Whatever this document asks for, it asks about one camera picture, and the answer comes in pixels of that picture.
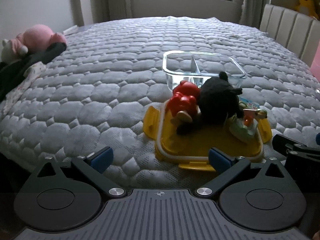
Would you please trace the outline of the green toy packet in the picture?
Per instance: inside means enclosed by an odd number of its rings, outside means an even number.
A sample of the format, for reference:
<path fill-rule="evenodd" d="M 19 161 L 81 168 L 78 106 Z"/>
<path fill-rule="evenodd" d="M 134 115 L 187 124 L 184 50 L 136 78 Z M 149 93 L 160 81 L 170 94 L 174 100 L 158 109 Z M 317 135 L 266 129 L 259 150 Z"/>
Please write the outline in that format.
<path fill-rule="evenodd" d="M 267 119 L 267 111 L 243 97 L 239 97 L 239 107 L 243 116 L 231 118 L 229 131 L 238 140 L 249 144 L 255 137 L 259 121 Z"/>

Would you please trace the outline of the grey quilted bedspread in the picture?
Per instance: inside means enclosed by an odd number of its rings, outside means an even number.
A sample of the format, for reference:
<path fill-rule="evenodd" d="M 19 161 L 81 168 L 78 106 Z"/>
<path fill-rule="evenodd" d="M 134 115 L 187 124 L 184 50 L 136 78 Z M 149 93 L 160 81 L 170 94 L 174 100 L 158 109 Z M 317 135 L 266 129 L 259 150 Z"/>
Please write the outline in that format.
<path fill-rule="evenodd" d="M 69 161 L 114 150 L 105 176 L 125 188 L 196 188 L 211 172 L 155 157 L 143 133 L 150 106 L 171 96 L 162 71 L 170 50 L 219 53 L 244 68 L 244 98 L 268 112 L 273 134 L 316 146 L 319 82 L 294 53 L 256 28 L 217 18 L 149 17 L 110 21 L 71 35 L 1 118 L 1 153 L 28 171 L 45 157 Z"/>

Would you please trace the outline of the beige padded headboard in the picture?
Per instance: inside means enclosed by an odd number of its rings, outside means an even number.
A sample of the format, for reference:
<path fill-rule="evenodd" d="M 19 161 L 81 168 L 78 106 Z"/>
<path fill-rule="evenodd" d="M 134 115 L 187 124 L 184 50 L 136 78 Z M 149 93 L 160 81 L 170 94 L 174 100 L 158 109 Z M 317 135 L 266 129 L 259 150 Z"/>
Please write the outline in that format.
<path fill-rule="evenodd" d="M 291 9 L 266 4 L 260 31 L 295 53 L 309 67 L 319 45 L 319 21 Z"/>

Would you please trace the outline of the grey curtain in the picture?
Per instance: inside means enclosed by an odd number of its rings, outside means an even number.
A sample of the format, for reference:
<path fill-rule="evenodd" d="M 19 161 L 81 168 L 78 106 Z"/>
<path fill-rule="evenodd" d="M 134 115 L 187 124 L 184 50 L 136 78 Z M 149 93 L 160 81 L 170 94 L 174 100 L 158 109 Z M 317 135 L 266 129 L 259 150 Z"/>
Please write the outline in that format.
<path fill-rule="evenodd" d="M 270 0 L 243 0 L 239 24 L 259 28 L 264 8 Z"/>

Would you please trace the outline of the white paper on bed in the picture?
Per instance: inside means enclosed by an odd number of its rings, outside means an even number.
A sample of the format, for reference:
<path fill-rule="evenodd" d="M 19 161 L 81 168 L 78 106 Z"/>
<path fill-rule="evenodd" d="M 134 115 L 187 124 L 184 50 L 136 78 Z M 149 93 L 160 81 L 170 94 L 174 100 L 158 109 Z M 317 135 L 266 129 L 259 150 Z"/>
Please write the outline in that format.
<path fill-rule="evenodd" d="M 74 25 L 66 30 L 64 30 L 62 33 L 63 35 L 67 36 L 67 35 L 72 35 L 74 33 L 77 33 L 79 30 L 79 26 L 78 25 Z"/>

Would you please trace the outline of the pink plush toy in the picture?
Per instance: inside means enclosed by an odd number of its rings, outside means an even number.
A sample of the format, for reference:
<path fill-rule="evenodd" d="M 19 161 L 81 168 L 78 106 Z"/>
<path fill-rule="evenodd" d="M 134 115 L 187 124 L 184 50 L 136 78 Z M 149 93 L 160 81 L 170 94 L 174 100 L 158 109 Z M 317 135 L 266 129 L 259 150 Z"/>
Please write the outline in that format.
<path fill-rule="evenodd" d="M 53 32 L 46 25 L 36 24 L 15 38 L 2 41 L 1 60 L 11 64 L 28 54 L 46 50 L 56 42 L 67 43 L 63 34 Z"/>

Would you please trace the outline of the black plush toy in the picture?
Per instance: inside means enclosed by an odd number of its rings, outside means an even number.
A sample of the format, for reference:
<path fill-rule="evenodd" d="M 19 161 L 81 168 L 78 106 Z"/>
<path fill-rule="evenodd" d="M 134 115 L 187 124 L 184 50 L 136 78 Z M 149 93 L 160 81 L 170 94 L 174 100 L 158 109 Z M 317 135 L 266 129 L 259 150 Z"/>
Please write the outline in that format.
<path fill-rule="evenodd" d="M 225 72 L 208 79 L 200 88 L 197 105 L 200 115 L 195 116 L 192 122 L 180 124 L 176 133 L 187 136 L 207 128 L 223 128 L 228 119 L 236 115 L 244 117 L 244 111 L 239 106 L 241 88 L 234 88 L 228 81 Z"/>

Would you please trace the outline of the red figurine toy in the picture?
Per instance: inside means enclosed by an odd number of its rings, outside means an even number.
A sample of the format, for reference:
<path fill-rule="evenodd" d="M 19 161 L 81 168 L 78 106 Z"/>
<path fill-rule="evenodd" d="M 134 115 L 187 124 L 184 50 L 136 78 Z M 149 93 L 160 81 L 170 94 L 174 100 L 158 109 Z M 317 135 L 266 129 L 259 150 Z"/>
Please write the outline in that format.
<path fill-rule="evenodd" d="M 170 111 L 173 118 L 192 122 L 198 114 L 197 98 L 200 89 L 192 82 L 182 80 L 172 91 L 172 97 L 168 100 L 166 111 Z"/>

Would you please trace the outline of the black clothing pile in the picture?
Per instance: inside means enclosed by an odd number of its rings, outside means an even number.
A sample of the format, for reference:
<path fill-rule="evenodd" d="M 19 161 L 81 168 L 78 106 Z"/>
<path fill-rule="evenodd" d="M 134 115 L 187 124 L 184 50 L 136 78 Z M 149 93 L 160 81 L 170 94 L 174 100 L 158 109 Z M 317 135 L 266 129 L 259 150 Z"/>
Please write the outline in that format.
<path fill-rule="evenodd" d="M 5 96 L 17 87 L 24 79 L 25 71 L 37 62 L 48 64 L 67 48 L 65 43 L 56 42 L 51 44 L 46 50 L 25 56 L 15 63 L 6 64 L 1 62 L 1 101 Z"/>

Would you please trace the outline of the clear glass food container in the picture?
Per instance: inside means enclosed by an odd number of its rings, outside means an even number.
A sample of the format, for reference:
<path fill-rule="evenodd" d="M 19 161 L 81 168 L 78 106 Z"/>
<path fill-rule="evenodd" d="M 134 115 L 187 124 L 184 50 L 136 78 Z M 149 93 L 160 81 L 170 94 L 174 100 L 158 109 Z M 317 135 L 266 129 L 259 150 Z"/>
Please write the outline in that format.
<path fill-rule="evenodd" d="M 163 54 L 162 70 L 166 74 L 170 90 L 181 81 L 189 81 L 201 87 L 208 79 L 225 72 L 229 83 L 241 87 L 247 77 L 244 69 L 230 56 L 219 53 L 171 50 Z"/>

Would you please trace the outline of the yellow plush toy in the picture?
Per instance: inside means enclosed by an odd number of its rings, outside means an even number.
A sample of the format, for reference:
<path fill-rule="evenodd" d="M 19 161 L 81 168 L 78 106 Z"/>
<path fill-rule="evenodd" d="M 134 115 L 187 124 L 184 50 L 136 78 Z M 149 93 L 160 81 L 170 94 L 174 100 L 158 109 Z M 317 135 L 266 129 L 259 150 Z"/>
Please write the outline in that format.
<path fill-rule="evenodd" d="M 295 11 L 319 20 L 313 0 L 299 0 L 299 5 L 295 6 Z"/>

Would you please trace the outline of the floral white cloth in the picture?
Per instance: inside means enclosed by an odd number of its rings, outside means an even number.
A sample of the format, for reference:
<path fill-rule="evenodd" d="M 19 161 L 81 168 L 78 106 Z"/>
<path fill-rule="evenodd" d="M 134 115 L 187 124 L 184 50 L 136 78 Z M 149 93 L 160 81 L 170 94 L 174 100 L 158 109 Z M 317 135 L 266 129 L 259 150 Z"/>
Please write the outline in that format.
<path fill-rule="evenodd" d="M 3 119 L 14 104 L 19 100 L 23 93 L 31 84 L 46 70 L 46 65 L 41 61 L 30 66 L 23 74 L 23 80 L 10 92 L 5 95 L 1 102 L 1 119 Z"/>

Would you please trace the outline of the yellow container lid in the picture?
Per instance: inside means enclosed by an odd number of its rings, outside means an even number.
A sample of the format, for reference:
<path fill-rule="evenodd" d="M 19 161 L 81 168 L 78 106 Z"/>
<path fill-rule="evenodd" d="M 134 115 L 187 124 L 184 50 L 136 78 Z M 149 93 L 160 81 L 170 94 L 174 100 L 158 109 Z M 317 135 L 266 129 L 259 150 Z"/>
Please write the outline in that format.
<path fill-rule="evenodd" d="M 155 141 L 155 156 L 158 160 L 178 164 L 188 170 L 213 171 L 208 154 L 217 148 L 225 154 L 242 155 L 252 162 L 259 162 L 264 156 L 263 144 L 272 139 L 267 119 L 260 120 L 254 139 L 246 144 L 229 131 L 229 123 L 223 129 L 209 128 L 189 136 L 177 135 L 180 122 L 166 111 L 164 103 L 160 109 L 149 107 L 143 120 L 145 135 Z"/>

